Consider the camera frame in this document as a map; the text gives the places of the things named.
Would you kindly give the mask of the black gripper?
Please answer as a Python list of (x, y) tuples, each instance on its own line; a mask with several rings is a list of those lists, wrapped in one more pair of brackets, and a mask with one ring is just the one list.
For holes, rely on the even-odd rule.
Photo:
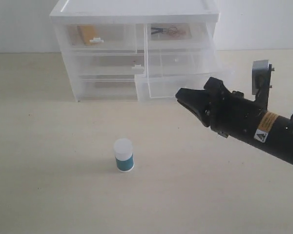
[(181, 88), (175, 97), (205, 127), (236, 139), (254, 138), (256, 124), (268, 108), (267, 85), (261, 85), (251, 101), (242, 92), (229, 91), (222, 80), (213, 77), (204, 90)]

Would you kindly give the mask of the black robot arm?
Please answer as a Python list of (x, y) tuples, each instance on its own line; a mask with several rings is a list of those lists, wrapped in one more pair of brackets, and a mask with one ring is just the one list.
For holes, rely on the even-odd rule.
[(222, 80), (210, 77), (202, 90), (181, 88), (179, 104), (223, 137), (232, 137), (293, 165), (293, 117), (268, 111)]

